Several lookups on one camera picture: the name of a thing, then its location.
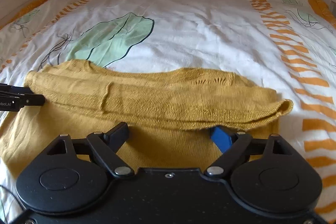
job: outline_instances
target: white bed sheet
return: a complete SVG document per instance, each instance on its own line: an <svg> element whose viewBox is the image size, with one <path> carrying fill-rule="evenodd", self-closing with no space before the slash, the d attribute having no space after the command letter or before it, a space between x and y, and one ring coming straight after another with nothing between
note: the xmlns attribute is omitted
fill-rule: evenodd
<svg viewBox="0 0 336 224"><path fill-rule="evenodd" d="M280 134L321 175L318 212L336 219L336 30L307 0L49 0L26 21L0 31L3 83L88 58L121 72L232 71L291 99Z"/></svg>

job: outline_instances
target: metal screw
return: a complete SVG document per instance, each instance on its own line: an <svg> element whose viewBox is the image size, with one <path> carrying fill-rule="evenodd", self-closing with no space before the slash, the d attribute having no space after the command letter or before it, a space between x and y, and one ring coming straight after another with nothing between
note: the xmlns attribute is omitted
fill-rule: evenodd
<svg viewBox="0 0 336 224"><path fill-rule="evenodd" d="M115 168L114 172L117 175L125 176L125 175L129 175L132 172L132 169L127 166L120 166L120 167Z"/></svg>
<svg viewBox="0 0 336 224"><path fill-rule="evenodd" d="M36 221L34 219L28 219L25 224L36 224Z"/></svg>
<svg viewBox="0 0 336 224"><path fill-rule="evenodd" d="M207 169L207 172L211 176L220 175L220 174L224 173L224 169L222 167L219 167L219 166L210 166Z"/></svg>
<svg viewBox="0 0 336 224"><path fill-rule="evenodd" d="M165 177L168 178L168 179L171 179L174 177L174 174L173 173L168 173L168 174L165 174Z"/></svg>

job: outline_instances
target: blue gripper pad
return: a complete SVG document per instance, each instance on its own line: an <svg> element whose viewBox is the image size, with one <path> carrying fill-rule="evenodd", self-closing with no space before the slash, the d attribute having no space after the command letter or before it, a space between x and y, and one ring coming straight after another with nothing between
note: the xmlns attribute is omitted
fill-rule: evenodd
<svg viewBox="0 0 336 224"><path fill-rule="evenodd" d="M222 153L228 150L232 145L231 137L220 127L214 127L211 130L210 138Z"/></svg>

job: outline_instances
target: knit fabric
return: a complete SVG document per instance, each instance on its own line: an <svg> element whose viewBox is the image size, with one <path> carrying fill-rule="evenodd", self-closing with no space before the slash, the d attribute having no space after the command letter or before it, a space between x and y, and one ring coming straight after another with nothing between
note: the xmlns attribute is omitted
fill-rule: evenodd
<svg viewBox="0 0 336 224"><path fill-rule="evenodd" d="M130 138L118 155L135 170L204 169L221 154L208 128L267 138L293 107L237 74L200 68L135 74L71 60L29 72L25 86L46 103L9 113L0 127L0 157L15 177L58 135L85 138L119 122L128 123Z"/></svg>

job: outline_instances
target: bed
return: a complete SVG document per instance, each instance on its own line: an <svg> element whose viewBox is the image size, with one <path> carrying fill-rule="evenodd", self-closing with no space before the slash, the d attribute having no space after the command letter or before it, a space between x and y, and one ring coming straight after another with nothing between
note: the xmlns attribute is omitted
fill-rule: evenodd
<svg viewBox="0 0 336 224"><path fill-rule="evenodd" d="M120 72L181 67L235 72L294 102L280 119L279 133L320 174L324 188L316 211L332 223L334 1L0 0L0 82L20 86L28 71L72 59ZM0 184L15 191L1 161ZM1 194L0 217L10 222L20 207L4 190Z"/></svg>

